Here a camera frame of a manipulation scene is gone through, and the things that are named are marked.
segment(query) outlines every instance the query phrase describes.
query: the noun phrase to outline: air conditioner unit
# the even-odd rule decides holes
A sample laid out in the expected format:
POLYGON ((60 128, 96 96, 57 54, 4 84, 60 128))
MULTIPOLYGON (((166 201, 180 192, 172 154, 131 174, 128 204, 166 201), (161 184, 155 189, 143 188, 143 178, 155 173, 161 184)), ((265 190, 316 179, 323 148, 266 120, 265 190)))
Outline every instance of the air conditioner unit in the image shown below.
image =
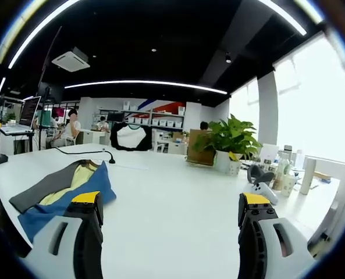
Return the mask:
POLYGON ((88 56, 77 48, 58 56, 52 63, 71 73, 90 67, 88 64, 88 56))

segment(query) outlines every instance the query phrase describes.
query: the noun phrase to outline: white chair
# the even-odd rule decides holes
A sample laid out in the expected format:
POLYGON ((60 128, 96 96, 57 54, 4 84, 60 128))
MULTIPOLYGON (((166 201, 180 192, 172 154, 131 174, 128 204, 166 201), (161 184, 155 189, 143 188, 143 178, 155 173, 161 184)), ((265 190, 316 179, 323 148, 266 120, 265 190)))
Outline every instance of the white chair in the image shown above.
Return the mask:
POLYGON ((83 143, 83 132, 79 132, 75 138, 73 137, 67 137, 65 141, 65 146, 72 146, 77 144, 77 139, 81 138, 82 142, 79 142, 79 144, 83 143))
POLYGON ((161 148, 161 152, 165 149, 165 144, 158 144, 159 133, 156 129, 153 129, 153 151, 158 152, 158 148, 161 148))

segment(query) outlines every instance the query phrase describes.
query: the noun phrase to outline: black ceiling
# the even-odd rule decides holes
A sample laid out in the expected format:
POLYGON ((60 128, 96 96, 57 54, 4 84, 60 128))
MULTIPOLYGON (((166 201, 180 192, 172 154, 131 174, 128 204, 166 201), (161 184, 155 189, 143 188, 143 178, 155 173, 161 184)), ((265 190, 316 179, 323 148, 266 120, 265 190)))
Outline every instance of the black ceiling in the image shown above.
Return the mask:
MULTIPOLYGON (((47 1, 35 13, 12 45, 4 66, 8 66, 32 29, 63 2, 47 1)), ((82 0, 35 37, 15 64, 3 93, 9 95, 10 90, 16 90, 22 92, 22 97, 34 94, 44 58, 60 26, 51 60, 78 47, 90 57, 91 67, 69 73, 50 64, 44 81, 72 85, 105 80, 158 80, 233 92, 319 31, 292 1, 274 2, 292 14, 308 34, 301 36, 257 0, 82 0), (231 64, 225 62, 227 51, 233 58, 231 64)), ((5 28, 10 24, 5 16, 11 16, 10 9, 0 13, 5 28)), ((82 96, 194 101, 208 106, 228 98, 180 87, 122 84, 68 89, 63 99, 78 100, 82 96)))

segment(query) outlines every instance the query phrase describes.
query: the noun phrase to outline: yellow shirt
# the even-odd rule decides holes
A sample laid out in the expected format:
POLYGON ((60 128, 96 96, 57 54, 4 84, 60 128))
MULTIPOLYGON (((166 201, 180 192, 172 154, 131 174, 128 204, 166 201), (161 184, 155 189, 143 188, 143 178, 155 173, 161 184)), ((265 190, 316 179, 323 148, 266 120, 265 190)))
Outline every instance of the yellow shirt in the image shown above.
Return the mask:
POLYGON ((61 197, 72 190, 75 190, 76 188, 82 186, 84 183, 86 183, 92 176, 93 172, 95 172, 97 169, 97 166, 93 166, 92 164, 88 164, 86 166, 79 165, 77 169, 74 172, 72 184, 70 188, 63 189, 61 191, 49 194, 44 199, 41 200, 39 203, 40 205, 51 205, 54 202, 61 199, 61 197))

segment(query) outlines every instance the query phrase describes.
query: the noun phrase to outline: green leaves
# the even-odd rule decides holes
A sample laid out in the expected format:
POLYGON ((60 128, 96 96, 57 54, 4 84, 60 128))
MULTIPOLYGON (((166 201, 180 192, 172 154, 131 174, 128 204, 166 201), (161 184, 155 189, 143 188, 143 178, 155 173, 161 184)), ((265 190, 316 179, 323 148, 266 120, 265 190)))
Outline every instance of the green leaves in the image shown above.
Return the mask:
POLYGON ((239 135, 241 135, 241 132, 238 131, 238 130, 235 130, 235 129, 231 129, 231 130, 230 130, 230 133, 232 134, 232 138, 236 138, 236 137, 238 137, 239 135))
POLYGON ((252 136, 256 130, 251 122, 240 121, 230 115, 227 121, 210 122, 211 131, 198 137, 195 149, 214 149, 243 154, 251 158, 261 144, 252 136))

